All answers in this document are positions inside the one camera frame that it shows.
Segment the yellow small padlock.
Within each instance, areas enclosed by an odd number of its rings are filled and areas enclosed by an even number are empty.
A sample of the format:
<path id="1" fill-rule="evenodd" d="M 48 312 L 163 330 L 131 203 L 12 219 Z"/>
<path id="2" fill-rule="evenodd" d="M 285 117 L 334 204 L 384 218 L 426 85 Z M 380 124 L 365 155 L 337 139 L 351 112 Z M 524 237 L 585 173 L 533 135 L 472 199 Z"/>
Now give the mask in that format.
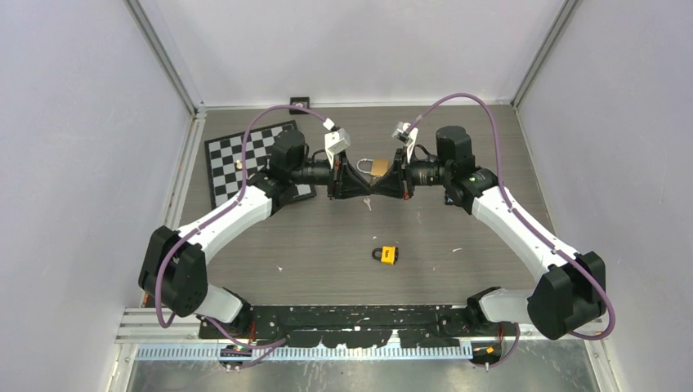
<path id="1" fill-rule="evenodd" d="M 374 248 L 372 258 L 385 265 L 394 265 L 399 260 L 399 248 L 390 246 Z"/>

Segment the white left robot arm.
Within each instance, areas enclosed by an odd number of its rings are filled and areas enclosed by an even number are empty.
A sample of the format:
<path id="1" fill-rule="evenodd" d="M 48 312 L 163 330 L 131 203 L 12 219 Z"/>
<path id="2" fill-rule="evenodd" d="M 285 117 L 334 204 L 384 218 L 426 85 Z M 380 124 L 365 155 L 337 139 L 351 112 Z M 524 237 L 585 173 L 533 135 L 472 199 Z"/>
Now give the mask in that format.
<path id="1" fill-rule="evenodd" d="M 233 292 L 208 281 L 208 262 L 246 229 L 274 215 L 289 199 L 294 185 L 322 185 L 335 192 L 347 169 L 346 150 L 351 141 L 342 128 L 324 135 L 326 157 L 313 161 L 299 131 L 285 131 L 267 150 L 266 166 L 244 176 L 241 190 L 206 216 L 179 229 L 161 226 L 151 237 L 139 277 L 139 286 L 154 299 L 162 327 L 169 327 L 163 309 L 172 316 L 197 314 L 216 319 L 232 338 L 250 328 L 244 301 Z"/>

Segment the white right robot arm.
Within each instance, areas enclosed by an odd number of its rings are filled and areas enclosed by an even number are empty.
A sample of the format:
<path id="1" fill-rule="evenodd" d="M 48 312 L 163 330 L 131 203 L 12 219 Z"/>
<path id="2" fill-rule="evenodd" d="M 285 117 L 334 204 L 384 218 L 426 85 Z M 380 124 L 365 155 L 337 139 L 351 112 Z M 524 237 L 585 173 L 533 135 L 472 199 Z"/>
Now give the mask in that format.
<path id="1" fill-rule="evenodd" d="M 393 164 L 371 187 L 372 194 L 407 199 L 418 186 L 440 185 L 445 200 L 461 207 L 498 235 L 520 258 L 536 282 L 532 290 L 491 287 L 467 300 L 467 326 L 487 335 L 499 323 L 533 325 L 557 340 L 578 336 L 578 328 L 605 315 L 615 327 L 615 310 L 606 294 L 606 266 L 595 252 L 580 253 L 541 226 L 514 199 L 502 181 L 476 165 L 472 140 L 463 127 L 436 132 L 436 153 L 416 158 L 418 129 L 399 122 L 393 138 L 404 143 Z"/>

